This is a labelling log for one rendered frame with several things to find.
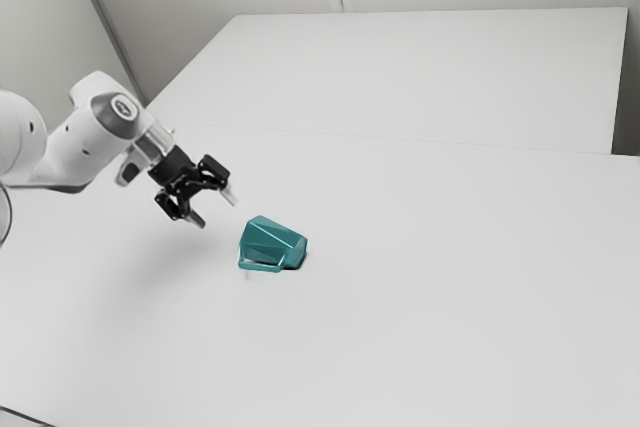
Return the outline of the teal faceted mug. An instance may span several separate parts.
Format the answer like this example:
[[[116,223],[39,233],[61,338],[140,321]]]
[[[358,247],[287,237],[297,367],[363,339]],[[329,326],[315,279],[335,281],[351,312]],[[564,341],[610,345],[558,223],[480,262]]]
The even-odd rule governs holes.
[[[247,271],[298,270],[306,258],[307,245],[308,239],[302,234],[259,215],[246,223],[237,264]]]

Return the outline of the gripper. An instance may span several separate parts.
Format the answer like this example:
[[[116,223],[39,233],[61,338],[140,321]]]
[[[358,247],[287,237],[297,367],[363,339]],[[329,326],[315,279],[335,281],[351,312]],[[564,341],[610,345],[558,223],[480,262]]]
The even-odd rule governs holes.
[[[148,175],[161,187],[154,200],[164,213],[173,221],[183,220],[199,229],[206,226],[206,221],[191,207],[195,195],[210,190],[219,192],[231,206],[238,202],[230,171],[209,154],[194,164],[179,146],[174,146]]]

